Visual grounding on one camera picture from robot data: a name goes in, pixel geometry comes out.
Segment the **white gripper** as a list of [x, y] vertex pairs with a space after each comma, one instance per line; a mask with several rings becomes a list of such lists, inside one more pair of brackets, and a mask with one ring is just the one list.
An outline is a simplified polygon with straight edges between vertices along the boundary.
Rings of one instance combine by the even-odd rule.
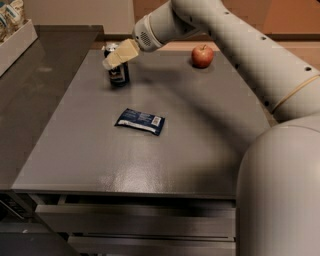
[[145, 15], [135, 24], [132, 36], [135, 40], [126, 39], [122, 41], [119, 46], [110, 52], [103, 60], [102, 64], [105, 69], [114, 69], [136, 58], [139, 55], [140, 49], [144, 52], [153, 52], [163, 46], [152, 31], [150, 14]]

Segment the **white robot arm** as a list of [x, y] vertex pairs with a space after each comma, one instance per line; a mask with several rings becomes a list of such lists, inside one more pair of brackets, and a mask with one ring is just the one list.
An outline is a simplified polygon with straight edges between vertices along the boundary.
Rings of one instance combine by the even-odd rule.
[[209, 35], [276, 125], [238, 173], [239, 256], [320, 256], [320, 71], [228, 10], [221, 0], [168, 0], [104, 60], [112, 69], [198, 32]]

